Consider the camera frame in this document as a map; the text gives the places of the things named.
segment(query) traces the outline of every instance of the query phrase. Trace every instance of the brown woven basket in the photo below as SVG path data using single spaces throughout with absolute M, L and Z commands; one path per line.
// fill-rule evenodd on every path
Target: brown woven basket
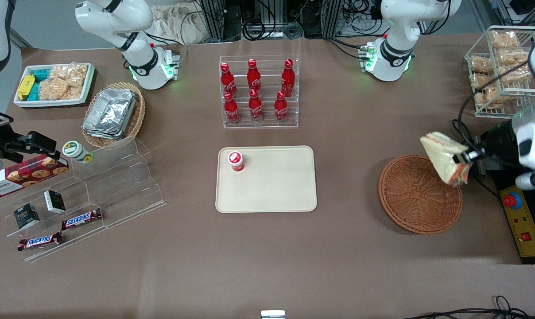
M 138 95 L 135 109 L 132 112 L 132 117 L 130 117 L 130 122 L 128 123 L 128 129 L 126 129 L 126 135 L 124 137 L 138 135 L 138 132 L 142 128 L 143 117 L 144 115 L 146 115 L 146 102 L 144 101 L 140 90 L 130 83 L 123 83 L 123 82 L 110 84 L 104 89 L 129 89 Z M 91 103 L 89 104 L 89 108 L 87 109 L 87 112 L 85 114 L 85 119 L 89 115 L 92 109 L 92 105 L 94 104 L 94 101 L 96 100 L 96 98 L 100 95 L 100 92 L 102 92 L 102 90 L 96 93 L 96 95 L 92 98 Z M 87 142 L 89 142 L 89 144 L 94 147 L 101 148 L 101 147 L 105 147 L 107 145 L 110 145 L 118 141 L 118 140 L 112 140 L 112 139 L 103 139 L 101 137 L 93 137 L 85 133 L 84 130 L 83 130 L 83 135 L 85 136 L 85 139 L 87 140 Z
M 439 178 L 428 157 L 394 158 L 380 174 L 378 192 L 385 211 L 397 224 L 417 234 L 437 234 L 456 223 L 462 192 Z

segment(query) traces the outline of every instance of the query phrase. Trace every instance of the table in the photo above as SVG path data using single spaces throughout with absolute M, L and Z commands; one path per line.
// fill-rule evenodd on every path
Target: table
M 419 137 L 456 137 L 450 119 L 470 94 L 461 60 L 479 34 L 424 36 L 407 73 L 393 83 L 361 74 L 354 59 L 322 40 L 191 45 L 179 80 L 143 91 L 138 137 L 166 206 L 36 263 L 24 263 L 0 216 L 0 318 L 259 317 L 387 318 L 461 307 L 493 307 L 505 295 L 535 315 L 535 266 L 519 265 L 504 213 L 474 182 L 454 227 L 421 236 L 397 226 L 377 196 L 393 157 L 425 154 Z M 365 43 L 369 39 L 355 39 Z M 227 131 L 221 123 L 220 55 L 300 54 L 299 129 Z M 132 81 L 115 49 L 23 51 L 24 65 L 90 62 L 95 91 Z M 17 132 L 59 143 L 83 140 L 85 109 L 25 111 Z M 473 133 L 492 120 L 465 121 Z M 309 145 L 318 207 L 309 213 L 220 214 L 214 206 L 223 147 Z

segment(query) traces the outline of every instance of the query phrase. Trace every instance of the cookie box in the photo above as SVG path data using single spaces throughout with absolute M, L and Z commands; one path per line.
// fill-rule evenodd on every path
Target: cookie box
M 23 109 L 54 109 L 58 107 L 80 107 L 80 106 L 86 106 L 85 103 L 87 99 L 89 99 L 89 96 L 92 93 L 92 86 L 94 84 L 94 78 L 95 78 L 95 67 L 91 63 L 81 63 L 80 64 L 86 64 L 88 65 L 87 69 L 87 75 L 85 78 L 85 82 L 83 83 L 83 90 L 81 92 L 81 97 L 78 99 L 70 99 L 70 100 L 55 100 L 55 101 L 22 101 L 17 95 L 17 92 L 14 96 L 14 104 L 18 107 L 21 107 Z M 31 65 L 25 67 L 23 70 L 23 74 L 21 75 L 21 79 L 18 83 L 18 87 L 23 81 L 23 78 L 25 75 L 33 74 L 33 71 L 35 70 L 44 70 L 44 69 L 51 69 L 54 66 L 61 66 L 61 65 L 68 65 L 67 64 L 46 64 L 46 65 Z
M 63 158 L 55 161 L 45 155 L 12 165 L 0 171 L 0 197 L 68 171 L 69 164 Z

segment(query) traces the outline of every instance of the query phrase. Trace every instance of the yellow control panel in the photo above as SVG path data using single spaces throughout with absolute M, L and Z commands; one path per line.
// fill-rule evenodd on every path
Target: yellow control panel
M 522 257 L 535 257 L 535 225 L 523 192 L 512 186 L 500 191 L 506 216 Z

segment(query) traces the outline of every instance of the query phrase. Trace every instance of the acrylic bottle rack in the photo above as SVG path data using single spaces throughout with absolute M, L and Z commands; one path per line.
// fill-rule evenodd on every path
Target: acrylic bottle rack
M 259 123 L 252 121 L 250 115 L 250 108 L 248 101 L 250 99 L 250 92 L 247 81 L 248 60 L 256 59 L 257 69 L 261 73 L 262 79 L 262 109 L 264 112 L 264 119 Z M 277 92 L 281 90 L 281 73 L 284 69 L 286 59 L 293 60 L 293 71 L 295 73 L 295 85 L 292 96 L 286 97 L 287 101 L 287 121 L 283 124 L 278 124 L 275 121 L 274 104 Z M 220 81 L 221 70 L 219 72 L 220 84 L 220 99 L 222 120 L 225 128 L 292 128 L 299 126 L 299 56 L 296 54 L 287 55 L 268 55 L 268 56 L 221 56 L 220 63 L 226 62 L 229 64 L 230 71 L 234 75 L 236 87 L 238 89 L 238 97 L 234 99 L 238 104 L 238 111 L 240 112 L 241 122 L 231 123 L 228 121 L 224 108 L 224 90 Z
M 151 177 L 147 157 L 150 154 L 140 140 L 129 137 L 93 151 L 93 161 L 81 164 L 69 161 L 69 172 L 34 184 L 0 198 L 6 236 L 14 250 L 22 238 L 49 236 L 61 230 L 61 220 L 68 220 L 101 208 L 103 218 L 63 231 L 62 244 L 20 252 L 25 261 L 33 262 L 107 230 L 132 218 L 165 205 L 158 183 Z M 47 210 L 43 192 L 61 193 L 66 212 Z M 14 211 L 25 204 L 35 206 L 39 222 L 19 230 Z

